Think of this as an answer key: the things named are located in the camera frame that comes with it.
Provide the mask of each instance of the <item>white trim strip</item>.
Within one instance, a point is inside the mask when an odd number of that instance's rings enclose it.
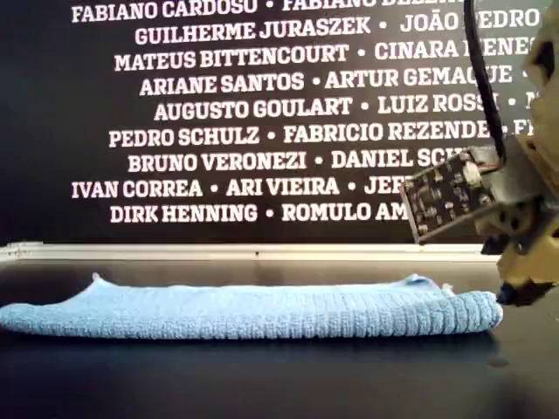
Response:
[[[347,260],[490,262],[477,244],[13,244],[18,260]]]

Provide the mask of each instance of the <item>electronic component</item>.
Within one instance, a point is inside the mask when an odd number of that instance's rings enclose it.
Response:
[[[405,182],[400,192],[416,242],[424,243],[467,218],[483,216],[499,203],[483,182],[472,148]]]

